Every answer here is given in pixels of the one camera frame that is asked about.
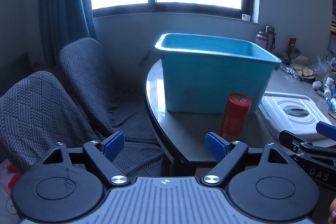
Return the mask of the person's right hand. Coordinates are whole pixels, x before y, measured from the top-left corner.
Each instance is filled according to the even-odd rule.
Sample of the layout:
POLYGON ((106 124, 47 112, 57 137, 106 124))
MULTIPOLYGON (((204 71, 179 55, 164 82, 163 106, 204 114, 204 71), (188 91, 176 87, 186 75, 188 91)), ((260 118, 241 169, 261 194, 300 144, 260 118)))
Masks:
POLYGON ((336 224, 336 198, 332 201, 329 207, 330 215, 327 221, 328 224, 336 224))

